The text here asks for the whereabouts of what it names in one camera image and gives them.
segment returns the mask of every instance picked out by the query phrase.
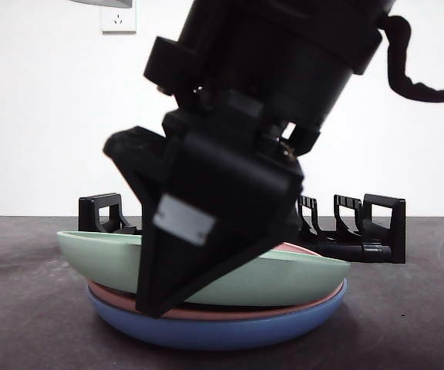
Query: blue plate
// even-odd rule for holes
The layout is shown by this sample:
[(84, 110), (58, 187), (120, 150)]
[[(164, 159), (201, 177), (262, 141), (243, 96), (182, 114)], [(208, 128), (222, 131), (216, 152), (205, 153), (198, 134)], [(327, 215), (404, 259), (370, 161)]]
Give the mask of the blue plate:
[(346, 291), (344, 280), (333, 298), (314, 307), (269, 318), (230, 321), (154, 319), (115, 308), (90, 290), (88, 296), (101, 318), (141, 341), (179, 349), (232, 351), (274, 345), (309, 332), (330, 318)]

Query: white wall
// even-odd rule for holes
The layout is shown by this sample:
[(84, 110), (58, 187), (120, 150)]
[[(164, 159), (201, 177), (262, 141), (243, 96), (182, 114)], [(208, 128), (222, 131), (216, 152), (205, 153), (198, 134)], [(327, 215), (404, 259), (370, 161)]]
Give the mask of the white wall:
[[(141, 125), (161, 133), (173, 99), (142, 76), (156, 35), (176, 39), (189, 0), (140, 0), (138, 35), (104, 36), (99, 9), (67, 0), (0, 0), (0, 214), (75, 215), (78, 197), (136, 198), (102, 154)], [(409, 74), (444, 88), (444, 0), (398, 0), (414, 30)], [(444, 216), (444, 104), (394, 94), (386, 44), (355, 76), (303, 157), (306, 193), (331, 214), (334, 193), (405, 197), (410, 215)]]

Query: black cable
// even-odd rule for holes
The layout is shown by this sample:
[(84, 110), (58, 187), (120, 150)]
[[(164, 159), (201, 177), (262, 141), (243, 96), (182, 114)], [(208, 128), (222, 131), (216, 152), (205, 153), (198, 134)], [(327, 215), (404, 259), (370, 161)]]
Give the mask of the black cable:
[(444, 103), (444, 90), (423, 83), (412, 83), (405, 75), (407, 48), (412, 34), (409, 22), (400, 16), (384, 17), (380, 29), (385, 31), (388, 48), (388, 82), (393, 91), (407, 99), (428, 103)]

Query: black plastic holder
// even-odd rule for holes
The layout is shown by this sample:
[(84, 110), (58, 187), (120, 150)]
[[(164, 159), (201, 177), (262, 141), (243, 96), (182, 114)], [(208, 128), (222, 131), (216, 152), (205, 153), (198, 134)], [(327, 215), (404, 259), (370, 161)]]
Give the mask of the black plastic holder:
[[(123, 216), (121, 194), (106, 193), (81, 197), (78, 202), (78, 230), (98, 233), (141, 235), (141, 229), (133, 226)], [(107, 222), (100, 221), (99, 210), (109, 208)]]
[[(392, 210), (389, 227), (375, 223), (372, 206)], [(109, 208), (109, 219), (101, 223), (99, 210)], [(357, 230), (351, 230), (341, 217), (340, 209), (354, 211)], [(303, 208), (311, 210), (311, 225), (305, 220)], [(301, 229), (290, 238), (295, 244), (316, 251), (325, 257), (364, 263), (405, 263), (405, 200), (366, 194), (360, 199), (334, 196), (335, 230), (323, 230), (319, 225), (318, 202), (301, 196), (298, 200)], [(142, 230), (123, 216), (121, 195), (106, 193), (79, 199), (78, 230), (113, 234), (141, 235)]]
[[(372, 206), (392, 210), (389, 227), (375, 223)], [(350, 230), (340, 215), (340, 208), (354, 210), (357, 230)], [(311, 226), (305, 220), (303, 208), (311, 210)], [(318, 202), (301, 196), (298, 200), (301, 229), (296, 244), (331, 258), (351, 262), (393, 264), (405, 263), (405, 200), (366, 194), (360, 199), (334, 196), (335, 230), (322, 230), (318, 223)]]

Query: pink plate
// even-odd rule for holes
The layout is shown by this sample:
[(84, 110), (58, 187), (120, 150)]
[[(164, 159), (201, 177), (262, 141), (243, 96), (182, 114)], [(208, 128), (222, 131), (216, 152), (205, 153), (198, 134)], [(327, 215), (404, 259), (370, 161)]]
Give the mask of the pink plate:
[[(319, 256), (319, 254), (309, 251), (308, 249), (304, 249), (302, 247), (298, 247), (293, 244), (284, 243), (275, 248), (278, 251), (287, 251), (294, 253), (302, 253), (302, 254), (311, 254)], [(121, 291), (117, 291), (115, 289), (107, 288), (93, 281), (87, 281), (90, 290), (92, 293), (97, 296), (102, 301), (110, 304), (116, 308), (121, 308), (126, 311), (141, 313), (135, 310), (135, 300), (131, 297), (131, 294), (127, 294)], [(306, 308), (314, 307), (318, 304), (321, 304), (331, 298), (333, 298), (342, 288), (343, 282), (340, 283), (339, 286), (336, 287), (333, 292), (329, 295), (319, 299), (317, 301), (308, 302), (306, 304), (298, 304), (295, 306), (287, 306), (287, 307), (279, 307), (272, 308), (268, 310), (259, 310), (259, 311), (198, 311), (198, 310), (189, 310), (184, 308), (173, 308), (172, 310), (166, 312), (163, 315), (164, 318), (182, 318), (185, 320), (244, 320), (249, 318), (266, 318), (269, 316), (289, 314), (291, 312), (296, 312), (300, 310), (304, 310)]]

